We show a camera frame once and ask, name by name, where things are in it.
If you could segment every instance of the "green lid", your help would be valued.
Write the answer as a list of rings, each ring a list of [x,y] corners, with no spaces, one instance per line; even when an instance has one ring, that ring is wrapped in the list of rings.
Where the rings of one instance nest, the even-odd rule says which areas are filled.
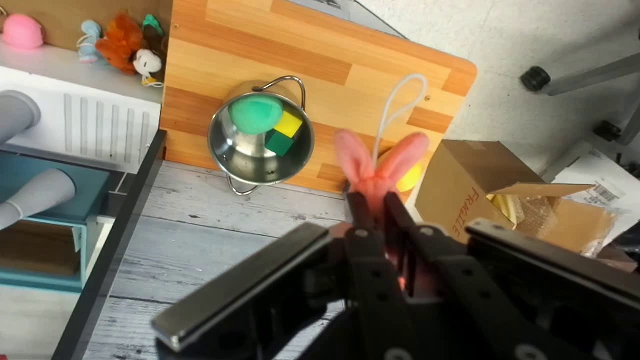
[[[239,131],[264,133],[282,117],[282,102],[264,93],[245,95],[230,106],[230,115]]]

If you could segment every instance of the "pink object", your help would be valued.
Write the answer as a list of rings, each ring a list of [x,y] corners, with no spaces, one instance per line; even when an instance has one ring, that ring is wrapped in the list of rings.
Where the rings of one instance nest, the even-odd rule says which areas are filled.
[[[39,47],[44,43],[41,25],[25,13],[9,13],[4,19],[2,40],[15,47]]]
[[[401,137],[374,168],[370,152],[357,136],[340,129],[336,136],[338,164],[349,182],[349,192],[366,197],[370,211],[382,220],[386,192],[424,155],[428,137],[420,131]]]

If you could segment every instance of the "wooden floor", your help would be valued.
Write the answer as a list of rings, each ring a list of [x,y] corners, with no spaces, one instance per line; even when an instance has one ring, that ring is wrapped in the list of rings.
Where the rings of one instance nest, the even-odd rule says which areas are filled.
[[[340,195],[280,183],[244,201],[219,171],[165,162],[84,357],[155,357],[154,313],[293,225],[346,213]]]

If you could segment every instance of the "orange stuffed toy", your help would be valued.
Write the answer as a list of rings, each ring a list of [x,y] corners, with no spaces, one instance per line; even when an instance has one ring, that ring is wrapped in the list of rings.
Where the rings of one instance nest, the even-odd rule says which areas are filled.
[[[131,63],[138,47],[142,47],[142,27],[128,13],[117,13],[105,27],[103,37],[96,42],[96,49],[114,68],[135,74]]]

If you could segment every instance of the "stainless steel pot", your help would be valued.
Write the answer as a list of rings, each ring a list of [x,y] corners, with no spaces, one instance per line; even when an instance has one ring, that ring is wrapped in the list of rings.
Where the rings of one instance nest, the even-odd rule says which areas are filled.
[[[275,87],[283,79],[297,84],[297,103],[283,90]],[[293,145],[283,155],[275,155],[266,148],[264,133],[239,131],[230,119],[230,106],[242,98],[255,93],[278,98],[285,111],[301,119]],[[233,194],[245,199],[257,186],[292,177],[304,168],[313,148],[312,124],[305,115],[304,82],[297,76],[285,74],[262,86],[252,86],[248,91],[225,99],[212,115],[208,148],[216,164],[228,174]]]

